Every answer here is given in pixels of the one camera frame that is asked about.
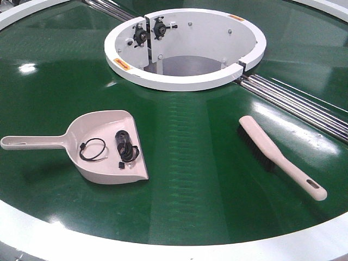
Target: white circular housing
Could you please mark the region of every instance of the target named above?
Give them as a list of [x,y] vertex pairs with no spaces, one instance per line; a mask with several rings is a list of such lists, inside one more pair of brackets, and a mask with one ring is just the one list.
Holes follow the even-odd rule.
[[[147,39],[140,40],[146,31]],[[157,90],[199,91],[239,78],[263,57],[266,38],[247,20],[206,9],[170,9],[114,28],[104,50],[123,78]]]

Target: silver rail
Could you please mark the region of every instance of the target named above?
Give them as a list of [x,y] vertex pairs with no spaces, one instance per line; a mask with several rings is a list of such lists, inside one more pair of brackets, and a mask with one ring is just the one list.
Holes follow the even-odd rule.
[[348,143],[348,123],[332,115],[325,107],[259,75],[242,79],[240,85],[331,136]]
[[134,15],[122,10],[116,3],[110,0],[83,0],[83,2],[103,13],[106,13],[120,20],[121,22],[126,22],[130,19],[135,18]]

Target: brush handle hole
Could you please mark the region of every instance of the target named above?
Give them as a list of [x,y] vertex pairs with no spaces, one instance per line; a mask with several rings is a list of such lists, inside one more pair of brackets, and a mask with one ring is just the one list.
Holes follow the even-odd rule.
[[306,181],[307,181],[307,183],[308,183],[309,185],[311,185],[311,186],[314,187],[315,189],[320,188],[313,180],[308,179],[308,180],[306,180]]

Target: white plastic dustpan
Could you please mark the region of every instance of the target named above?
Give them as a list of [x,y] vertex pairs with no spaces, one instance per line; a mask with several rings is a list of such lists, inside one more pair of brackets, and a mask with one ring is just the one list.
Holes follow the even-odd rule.
[[[115,134],[125,130],[132,144],[139,149],[139,156],[124,169],[119,168],[121,157],[116,147]],[[97,161],[85,161],[80,157],[80,145],[89,139],[99,138],[106,147]],[[62,136],[6,136],[0,141],[5,150],[66,149],[72,162],[89,181],[99,184],[122,184],[148,179],[138,133],[131,114],[124,110],[105,110],[84,114],[75,119]],[[101,152],[100,140],[90,141],[84,156],[91,158]]]

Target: green conveyor belt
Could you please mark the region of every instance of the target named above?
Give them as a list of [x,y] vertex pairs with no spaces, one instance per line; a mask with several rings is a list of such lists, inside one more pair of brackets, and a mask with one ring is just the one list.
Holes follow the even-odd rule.
[[[291,1],[119,1],[134,14],[200,7],[257,25],[268,46],[253,70],[335,105],[348,119],[348,25]],[[0,136],[61,135],[78,116],[123,109],[135,118],[149,181],[98,185],[64,150],[0,150],[0,199],[48,222],[149,244],[228,244],[291,233],[347,211],[348,146],[236,83],[162,92],[118,76],[103,52],[121,22],[81,2],[0,32]],[[34,71],[22,72],[23,64]],[[295,165],[328,191],[315,202],[280,169],[268,173],[237,136],[252,115]]]

